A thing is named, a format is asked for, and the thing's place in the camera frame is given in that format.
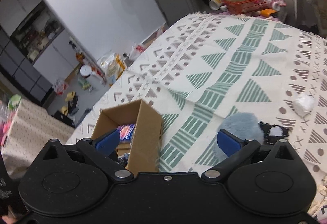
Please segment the dark grey cabinet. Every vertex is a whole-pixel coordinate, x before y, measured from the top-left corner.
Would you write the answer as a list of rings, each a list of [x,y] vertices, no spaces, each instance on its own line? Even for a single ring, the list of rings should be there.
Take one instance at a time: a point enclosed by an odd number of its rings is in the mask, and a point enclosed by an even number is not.
[[[1,74],[22,95],[39,106],[43,106],[53,92],[50,82],[32,66],[3,29],[1,29]]]

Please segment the red plastic basket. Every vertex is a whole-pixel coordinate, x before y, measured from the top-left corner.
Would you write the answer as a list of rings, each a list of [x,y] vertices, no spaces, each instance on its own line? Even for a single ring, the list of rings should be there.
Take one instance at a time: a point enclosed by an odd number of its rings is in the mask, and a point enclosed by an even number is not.
[[[240,2],[223,0],[223,3],[227,6],[228,11],[233,15],[247,14],[268,8],[268,0],[244,0]]]

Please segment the dotted beige cloth cover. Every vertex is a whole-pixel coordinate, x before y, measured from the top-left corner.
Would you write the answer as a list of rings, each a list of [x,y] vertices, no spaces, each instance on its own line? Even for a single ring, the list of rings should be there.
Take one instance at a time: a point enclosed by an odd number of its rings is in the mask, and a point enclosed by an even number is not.
[[[74,128],[52,117],[44,108],[22,99],[1,147],[8,175],[22,174],[50,139],[64,144],[73,132]]]

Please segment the small white soft ball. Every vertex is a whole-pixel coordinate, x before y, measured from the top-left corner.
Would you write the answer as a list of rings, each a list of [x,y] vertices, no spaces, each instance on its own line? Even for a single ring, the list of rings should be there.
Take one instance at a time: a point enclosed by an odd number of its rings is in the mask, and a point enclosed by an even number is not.
[[[307,114],[311,113],[314,108],[314,104],[315,100],[312,96],[309,96],[305,93],[301,93],[293,101],[293,108],[298,116],[304,117]]]

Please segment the white red plastic bag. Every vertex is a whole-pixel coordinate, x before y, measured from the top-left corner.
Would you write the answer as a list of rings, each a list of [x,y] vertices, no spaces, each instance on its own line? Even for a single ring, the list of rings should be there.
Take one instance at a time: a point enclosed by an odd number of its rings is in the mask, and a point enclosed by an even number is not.
[[[129,60],[135,61],[145,50],[146,48],[142,44],[134,44],[129,53]]]

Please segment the open cardboard box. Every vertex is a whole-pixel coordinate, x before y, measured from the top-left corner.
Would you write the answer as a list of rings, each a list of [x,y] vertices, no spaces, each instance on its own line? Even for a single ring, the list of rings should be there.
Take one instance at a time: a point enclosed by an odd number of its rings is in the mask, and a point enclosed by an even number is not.
[[[143,100],[103,109],[95,124],[92,139],[97,139],[121,125],[134,124],[127,169],[158,172],[162,136],[162,117]]]

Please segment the yellow slippers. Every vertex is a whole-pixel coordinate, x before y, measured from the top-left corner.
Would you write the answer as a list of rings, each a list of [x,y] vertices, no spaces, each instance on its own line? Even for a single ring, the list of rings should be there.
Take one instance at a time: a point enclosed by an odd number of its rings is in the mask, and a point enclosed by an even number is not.
[[[79,96],[75,91],[69,92],[65,98],[66,105],[61,108],[61,113],[65,116],[73,115],[79,109],[77,108]]]

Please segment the patterned white green blanket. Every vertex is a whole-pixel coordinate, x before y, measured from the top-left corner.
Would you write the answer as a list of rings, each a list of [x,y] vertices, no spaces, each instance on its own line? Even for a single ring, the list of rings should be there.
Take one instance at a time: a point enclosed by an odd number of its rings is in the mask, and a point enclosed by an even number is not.
[[[315,100],[298,116],[296,97]],[[271,20],[191,14],[157,38],[97,101],[69,138],[90,137],[100,112],[142,99],[162,115],[159,170],[203,172],[220,123],[238,112],[288,127],[317,183],[309,210],[326,220],[326,40]]]

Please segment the blue foil packet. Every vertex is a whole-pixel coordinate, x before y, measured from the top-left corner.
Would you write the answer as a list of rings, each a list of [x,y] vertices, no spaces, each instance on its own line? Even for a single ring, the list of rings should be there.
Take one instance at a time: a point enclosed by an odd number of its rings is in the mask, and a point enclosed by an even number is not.
[[[117,127],[121,142],[130,142],[132,140],[136,124],[124,124]]]

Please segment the white kettle jug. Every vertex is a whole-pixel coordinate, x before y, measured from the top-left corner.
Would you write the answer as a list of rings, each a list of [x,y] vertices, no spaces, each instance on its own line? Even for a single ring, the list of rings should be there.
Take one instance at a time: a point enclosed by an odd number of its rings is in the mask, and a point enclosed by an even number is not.
[[[103,79],[93,71],[89,65],[83,65],[80,68],[80,75],[82,75],[93,88],[101,88],[103,86]]]

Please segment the fluffy grey-blue plush ball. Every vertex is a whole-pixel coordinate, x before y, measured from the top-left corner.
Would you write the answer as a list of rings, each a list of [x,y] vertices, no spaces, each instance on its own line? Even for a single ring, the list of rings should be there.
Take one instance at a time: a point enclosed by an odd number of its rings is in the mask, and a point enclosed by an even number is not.
[[[264,143],[264,133],[259,126],[259,121],[253,113],[238,112],[223,120],[218,127],[217,133],[224,129],[241,140],[257,140],[260,144]],[[225,160],[227,156],[220,149],[217,143],[218,134],[216,134],[213,144],[213,152],[219,162]]]

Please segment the yellow white bag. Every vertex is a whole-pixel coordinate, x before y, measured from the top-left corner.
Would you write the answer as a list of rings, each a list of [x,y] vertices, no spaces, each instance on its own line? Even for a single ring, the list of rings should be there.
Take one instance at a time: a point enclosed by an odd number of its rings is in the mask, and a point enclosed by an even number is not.
[[[126,64],[117,53],[110,52],[97,60],[109,86],[112,86],[126,69]]]

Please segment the black white soft toy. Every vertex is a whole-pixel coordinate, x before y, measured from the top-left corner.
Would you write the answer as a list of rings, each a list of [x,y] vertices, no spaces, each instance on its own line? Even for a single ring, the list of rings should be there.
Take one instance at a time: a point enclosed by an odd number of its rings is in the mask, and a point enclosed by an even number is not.
[[[275,144],[280,139],[285,139],[289,136],[289,128],[280,125],[271,125],[269,123],[258,123],[264,134],[265,144]]]

